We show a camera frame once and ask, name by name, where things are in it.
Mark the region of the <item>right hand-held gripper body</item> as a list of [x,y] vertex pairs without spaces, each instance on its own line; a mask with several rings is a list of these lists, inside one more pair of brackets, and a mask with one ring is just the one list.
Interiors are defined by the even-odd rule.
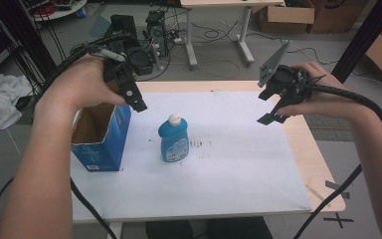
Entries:
[[260,88],[276,88],[281,99],[288,100],[290,105],[299,104],[308,99],[311,90],[307,88],[309,73],[303,69],[282,65],[281,61],[287,52],[289,41],[282,46],[260,67]]

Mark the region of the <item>black metal stand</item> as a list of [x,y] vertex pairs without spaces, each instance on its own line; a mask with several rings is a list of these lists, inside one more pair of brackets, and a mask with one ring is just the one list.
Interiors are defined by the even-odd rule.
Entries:
[[20,0],[0,0],[0,45],[20,43],[34,66],[47,79],[57,68]]

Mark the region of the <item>blue bottle with white cap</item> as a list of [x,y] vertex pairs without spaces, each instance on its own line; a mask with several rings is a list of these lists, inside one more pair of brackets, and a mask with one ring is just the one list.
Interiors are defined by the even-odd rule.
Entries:
[[164,161],[184,159],[189,152],[188,123],[180,114],[172,114],[158,129]]

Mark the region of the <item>round white table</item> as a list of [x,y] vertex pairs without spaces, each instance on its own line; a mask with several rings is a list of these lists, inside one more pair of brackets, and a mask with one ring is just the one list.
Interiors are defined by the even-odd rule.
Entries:
[[85,17],[88,0],[20,0],[34,21],[49,21],[79,13]]

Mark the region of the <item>blue cardboard box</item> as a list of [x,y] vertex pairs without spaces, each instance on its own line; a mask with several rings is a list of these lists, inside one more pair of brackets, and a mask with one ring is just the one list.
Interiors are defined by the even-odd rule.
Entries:
[[130,117],[129,106],[99,105],[80,110],[71,150],[87,171],[119,171]]

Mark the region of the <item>black metal post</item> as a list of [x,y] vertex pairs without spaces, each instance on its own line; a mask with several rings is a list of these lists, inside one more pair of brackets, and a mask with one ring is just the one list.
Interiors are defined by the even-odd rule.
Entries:
[[382,0],[377,0],[338,60],[331,75],[340,83],[344,83],[381,32]]

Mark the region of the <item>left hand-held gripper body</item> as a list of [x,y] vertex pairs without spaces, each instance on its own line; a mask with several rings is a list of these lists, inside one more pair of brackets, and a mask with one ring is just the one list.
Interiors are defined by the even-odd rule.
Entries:
[[118,75],[120,73],[130,73],[135,79],[135,75],[143,76],[152,73],[153,65],[148,54],[140,47],[132,47],[125,52],[126,61],[121,63],[110,58],[106,58],[104,63],[103,78],[107,81],[115,81],[118,85]]

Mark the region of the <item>person's right hand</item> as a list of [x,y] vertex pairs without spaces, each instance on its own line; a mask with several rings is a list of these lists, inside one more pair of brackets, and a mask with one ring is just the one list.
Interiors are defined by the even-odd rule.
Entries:
[[[318,83],[322,86],[346,90],[346,87],[316,62],[298,64],[295,65],[295,67],[308,71],[312,77],[320,77]],[[350,99],[326,93],[313,93],[304,103],[278,109],[278,115],[287,117],[297,115],[320,115],[329,118],[354,121],[365,111],[366,108],[364,106]]]

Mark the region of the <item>small brown cardboard box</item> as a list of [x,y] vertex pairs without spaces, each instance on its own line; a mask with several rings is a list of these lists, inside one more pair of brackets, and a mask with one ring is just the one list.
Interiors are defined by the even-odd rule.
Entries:
[[260,11],[260,28],[266,33],[300,34],[313,22],[313,7],[268,6]]

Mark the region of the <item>person's left hand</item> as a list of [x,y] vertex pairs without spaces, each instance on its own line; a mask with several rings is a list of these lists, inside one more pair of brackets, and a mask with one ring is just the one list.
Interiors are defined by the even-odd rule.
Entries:
[[62,72],[36,104],[35,118],[72,119],[82,108],[124,105],[125,99],[103,81],[103,59],[85,55]]

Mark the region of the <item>large brown cardboard box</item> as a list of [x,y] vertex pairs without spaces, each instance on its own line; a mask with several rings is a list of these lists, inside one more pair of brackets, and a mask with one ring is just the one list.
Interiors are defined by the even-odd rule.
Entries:
[[348,32],[369,0],[309,0],[314,6],[314,22],[307,27],[311,34]]

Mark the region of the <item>black box device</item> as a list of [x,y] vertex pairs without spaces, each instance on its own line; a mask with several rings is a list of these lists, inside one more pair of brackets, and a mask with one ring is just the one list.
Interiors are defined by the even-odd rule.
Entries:
[[110,22],[112,34],[119,40],[135,40],[137,38],[132,16],[114,14],[110,16]]

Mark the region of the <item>white-legged desk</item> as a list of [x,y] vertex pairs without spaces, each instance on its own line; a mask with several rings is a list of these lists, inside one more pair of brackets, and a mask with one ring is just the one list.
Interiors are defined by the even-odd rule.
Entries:
[[246,43],[246,35],[252,8],[254,6],[271,6],[282,3],[283,0],[180,0],[181,6],[186,9],[186,37],[185,48],[191,70],[198,67],[198,62],[192,44],[192,10],[194,8],[205,7],[236,7],[244,8],[241,33],[237,36],[237,44],[244,55],[245,62],[251,65],[255,59]]

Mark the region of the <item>white cloth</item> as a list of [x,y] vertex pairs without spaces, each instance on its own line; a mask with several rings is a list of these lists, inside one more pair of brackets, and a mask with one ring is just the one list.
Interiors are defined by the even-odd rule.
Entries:
[[22,116],[16,104],[31,92],[32,87],[25,76],[0,74],[0,130],[14,124]]

